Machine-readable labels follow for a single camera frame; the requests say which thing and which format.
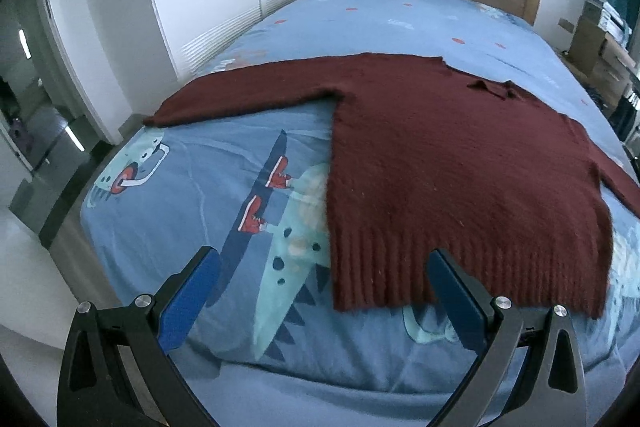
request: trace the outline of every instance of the blue gripper pad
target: blue gripper pad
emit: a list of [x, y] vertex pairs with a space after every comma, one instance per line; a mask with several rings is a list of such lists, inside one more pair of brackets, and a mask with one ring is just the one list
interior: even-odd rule
[[160, 315], [158, 344], [165, 353], [186, 340], [219, 275], [220, 254], [211, 248]]
[[438, 250], [429, 254], [426, 268], [460, 342], [466, 349], [482, 353], [487, 345], [486, 319], [475, 299]]

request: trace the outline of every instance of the wooden cabinet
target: wooden cabinet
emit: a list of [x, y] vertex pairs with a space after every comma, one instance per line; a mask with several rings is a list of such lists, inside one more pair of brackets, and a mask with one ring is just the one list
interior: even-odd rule
[[607, 103], [609, 116], [620, 97], [633, 83], [636, 63], [611, 35], [581, 16], [568, 54], [569, 61], [583, 73], [586, 83]]

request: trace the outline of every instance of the mattress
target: mattress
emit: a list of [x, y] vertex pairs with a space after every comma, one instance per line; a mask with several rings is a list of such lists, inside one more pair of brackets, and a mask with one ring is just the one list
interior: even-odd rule
[[[634, 175], [605, 118], [532, 28], [466, 0], [297, 0], [198, 76], [360, 52], [442, 56], [459, 70], [512, 80], [580, 121]], [[124, 303], [156, 291], [201, 245], [221, 253], [221, 279], [187, 343], [171, 356], [223, 427], [423, 426], [474, 360], [438, 306], [332, 309], [324, 191], [333, 108], [319, 101], [144, 128], [100, 174], [82, 206], [82, 225]], [[289, 186], [266, 187], [264, 180], [283, 168]], [[266, 225], [253, 235], [239, 232], [255, 195], [268, 202]], [[606, 311], [599, 320], [572, 317], [588, 425], [613, 402], [640, 353], [640, 223], [605, 187], [602, 197], [614, 227]], [[508, 397], [522, 351], [486, 419]]]

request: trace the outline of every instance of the red sneaker print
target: red sneaker print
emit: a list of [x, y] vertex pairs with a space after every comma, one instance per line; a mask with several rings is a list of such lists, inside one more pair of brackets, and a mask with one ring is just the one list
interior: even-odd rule
[[261, 217], [255, 217], [255, 213], [260, 209], [262, 200], [260, 196], [254, 196], [249, 203], [247, 203], [238, 227], [238, 232], [246, 233], [258, 233], [260, 232], [260, 226], [265, 224], [265, 220]]
[[288, 182], [291, 179], [291, 176], [284, 174], [284, 169], [287, 168], [288, 164], [289, 160], [287, 160], [287, 157], [280, 156], [264, 186], [267, 188], [287, 188], [289, 186]]

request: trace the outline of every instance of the ceiling light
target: ceiling light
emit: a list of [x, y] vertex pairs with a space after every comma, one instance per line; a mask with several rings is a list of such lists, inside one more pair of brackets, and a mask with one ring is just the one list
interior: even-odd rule
[[84, 152], [84, 147], [82, 147], [82, 144], [80, 143], [80, 140], [78, 139], [78, 137], [74, 134], [74, 132], [70, 129], [70, 127], [67, 125], [65, 127], [65, 132], [69, 135], [69, 138], [71, 139], [71, 141], [76, 144], [76, 147], [78, 147], [79, 150], [81, 150], [81, 152]]
[[31, 58], [31, 52], [29, 51], [29, 47], [27, 46], [27, 37], [24, 36], [24, 31], [20, 30], [18, 32], [18, 35], [20, 37], [20, 44], [22, 44], [25, 57]]

